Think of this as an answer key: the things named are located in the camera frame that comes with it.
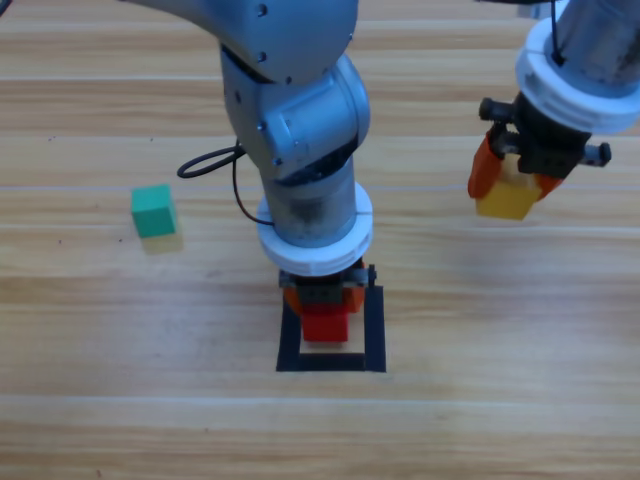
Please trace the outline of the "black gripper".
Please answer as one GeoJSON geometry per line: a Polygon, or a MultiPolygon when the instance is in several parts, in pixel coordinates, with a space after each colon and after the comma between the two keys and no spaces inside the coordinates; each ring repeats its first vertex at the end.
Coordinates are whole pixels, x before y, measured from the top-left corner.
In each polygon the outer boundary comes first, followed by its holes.
{"type": "Polygon", "coordinates": [[[354,264],[326,276],[301,276],[281,270],[278,284],[286,304],[294,313],[303,312],[302,303],[343,303],[349,314],[360,311],[365,289],[375,284],[376,267],[354,264]]]}
{"type": "Polygon", "coordinates": [[[559,187],[578,165],[604,167],[611,160],[607,143],[590,145],[587,132],[566,127],[541,113],[522,94],[511,103],[484,98],[479,117],[491,121],[474,158],[467,182],[472,199],[488,195],[502,171],[506,155],[519,157],[518,169],[533,174],[534,202],[559,187]]]}

